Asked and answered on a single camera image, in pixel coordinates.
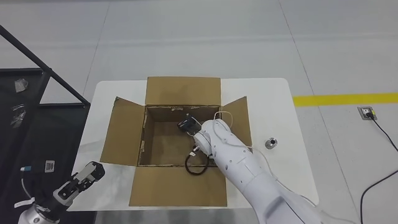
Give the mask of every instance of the box flap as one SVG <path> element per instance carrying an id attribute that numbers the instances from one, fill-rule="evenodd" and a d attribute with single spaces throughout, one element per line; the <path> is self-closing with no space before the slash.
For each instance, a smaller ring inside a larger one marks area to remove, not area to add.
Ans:
<path id="1" fill-rule="evenodd" d="M 100 162 L 136 166 L 145 107 L 116 97 Z"/>
<path id="2" fill-rule="evenodd" d="M 209 77 L 148 77 L 146 105 L 221 105 L 221 80 Z"/>
<path id="3" fill-rule="evenodd" d="M 183 167 L 137 167 L 129 205 L 226 207 L 226 179 L 218 168 L 193 176 Z"/>
<path id="4" fill-rule="evenodd" d="M 245 96 L 236 101 L 223 106 L 223 111 L 228 111 L 233 116 L 232 133 L 235 134 L 245 145 L 252 146 L 248 98 Z M 231 124 L 231 116 L 228 113 L 223 113 L 222 119 L 228 125 Z"/>

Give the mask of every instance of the metal cylinder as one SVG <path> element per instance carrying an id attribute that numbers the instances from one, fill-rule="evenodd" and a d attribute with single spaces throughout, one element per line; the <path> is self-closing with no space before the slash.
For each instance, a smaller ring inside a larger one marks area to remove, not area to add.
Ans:
<path id="1" fill-rule="evenodd" d="M 271 150 L 271 149 L 275 148 L 277 145 L 278 145 L 278 140 L 276 140 L 275 138 L 269 138 L 266 141 L 266 148 L 268 150 Z"/>

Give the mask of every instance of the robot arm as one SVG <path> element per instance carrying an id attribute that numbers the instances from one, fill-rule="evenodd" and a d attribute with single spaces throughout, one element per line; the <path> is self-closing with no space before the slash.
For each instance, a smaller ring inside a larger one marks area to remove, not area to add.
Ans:
<path id="1" fill-rule="evenodd" d="M 285 189 L 257 162 L 253 153 L 221 119 L 204 122 L 193 138 L 220 171 L 244 195 L 259 223 L 320 224 L 315 208 L 301 196 Z"/>
<path id="2" fill-rule="evenodd" d="M 58 223 L 61 214 L 67 211 L 73 199 L 104 175 L 102 164 L 89 162 L 82 171 L 72 175 L 68 182 L 54 190 L 50 197 L 41 202 L 34 202 L 30 208 L 22 212 L 18 224 Z"/>

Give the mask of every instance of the white table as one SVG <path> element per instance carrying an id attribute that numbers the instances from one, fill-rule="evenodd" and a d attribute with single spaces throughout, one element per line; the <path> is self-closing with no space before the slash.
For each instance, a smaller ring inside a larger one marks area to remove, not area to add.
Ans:
<path id="1" fill-rule="evenodd" d="M 105 143 L 115 97 L 145 104 L 146 81 L 111 81 L 97 84 L 93 102 L 73 168 L 82 170 L 90 161 L 99 161 Z M 315 204 L 319 202 L 307 151 L 287 81 L 283 78 L 222 79 L 221 102 L 228 104 L 248 97 L 253 146 L 267 156 L 272 171 L 294 192 Z M 278 140 L 272 150 L 264 147 L 270 137 Z M 264 159 L 254 151 L 258 161 Z M 221 207 L 129 207 L 135 167 L 105 164 L 105 176 L 74 200 L 68 211 L 209 209 Z M 227 180 L 227 208 L 249 208 L 236 187 Z"/>

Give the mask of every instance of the white label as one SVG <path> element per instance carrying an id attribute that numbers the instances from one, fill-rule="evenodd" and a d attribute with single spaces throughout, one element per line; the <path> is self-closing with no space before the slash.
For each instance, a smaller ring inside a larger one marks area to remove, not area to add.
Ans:
<path id="1" fill-rule="evenodd" d="M 55 168 L 55 161 L 53 160 L 45 161 L 44 173 L 54 172 L 54 168 Z"/>
<path id="2" fill-rule="evenodd" d="M 20 206 L 25 206 L 25 205 L 30 205 L 30 204 L 32 204 L 32 203 L 34 203 L 34 202 L 35 202 L 35 198 L 32 197 L 32 198 L 30 198 L 29 200 L 25 200 L 25 201 L 21 201 L 21 202 L 15 203 L 15 204 L 14 204 L 14 208 L 18 208 L 18 207 L 20 207 Z"/>

